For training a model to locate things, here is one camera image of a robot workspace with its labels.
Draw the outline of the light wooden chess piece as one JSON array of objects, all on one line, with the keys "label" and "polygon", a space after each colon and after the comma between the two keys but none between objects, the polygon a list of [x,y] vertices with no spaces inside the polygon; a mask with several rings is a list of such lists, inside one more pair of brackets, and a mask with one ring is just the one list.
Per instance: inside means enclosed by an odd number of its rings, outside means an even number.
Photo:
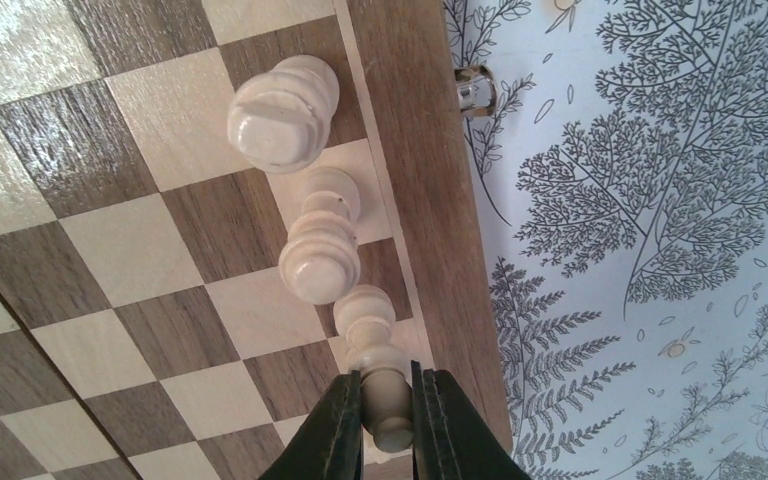
[{"label": "light wooden chess piece", "polygon": [[361,196],[344,171],[321,167],[301,182],[301,214],[281,250],[278,271],[289,291],[313,305],[333,303],[361,273],[356,224]]}]

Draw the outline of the light wooden bishop piece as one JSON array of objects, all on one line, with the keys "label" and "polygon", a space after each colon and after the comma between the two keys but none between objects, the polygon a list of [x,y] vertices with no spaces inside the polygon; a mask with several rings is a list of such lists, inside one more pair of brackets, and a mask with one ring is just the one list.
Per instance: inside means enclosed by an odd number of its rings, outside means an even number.
[{"label": "light wooden bishop piece", "polygon": [[361,422],[374,445],[386,453],[413,442],[412,389],[408,357],[392,341],[395,308],[388,294],[357,285],[333,307],[337,332],[348,347],[349,369],[360,374]]}]

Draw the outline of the light wooden rook piece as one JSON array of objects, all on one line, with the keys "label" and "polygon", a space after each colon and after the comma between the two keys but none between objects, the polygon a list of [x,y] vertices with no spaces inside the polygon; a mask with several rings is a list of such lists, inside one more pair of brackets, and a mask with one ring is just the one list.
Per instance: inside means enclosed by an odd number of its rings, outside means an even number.
[{"label": "light wooden rook piece", "polygon": [[339,97],[338,78],[325,61],[311,55],[286,58],[236,90],[227,138],[259,170],[300,171],[325,148]]}]

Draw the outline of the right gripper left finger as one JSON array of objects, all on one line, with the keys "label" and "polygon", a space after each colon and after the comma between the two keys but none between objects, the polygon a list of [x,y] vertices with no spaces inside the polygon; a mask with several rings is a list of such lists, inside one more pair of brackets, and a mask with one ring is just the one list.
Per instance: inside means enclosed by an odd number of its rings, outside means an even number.
[{"label": "right gripper left finger", "polygon": [[363,470],[360,373],[338,375],[260,480],[360,479]]}]

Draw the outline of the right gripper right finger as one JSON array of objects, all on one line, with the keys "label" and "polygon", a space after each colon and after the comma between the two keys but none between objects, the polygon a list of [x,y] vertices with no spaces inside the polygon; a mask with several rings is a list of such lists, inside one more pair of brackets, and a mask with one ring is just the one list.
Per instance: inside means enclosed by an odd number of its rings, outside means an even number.
[{"label": "right gripper right finger", "polygon": [[527,479],[453,375],[411,363],[415,479]]}]

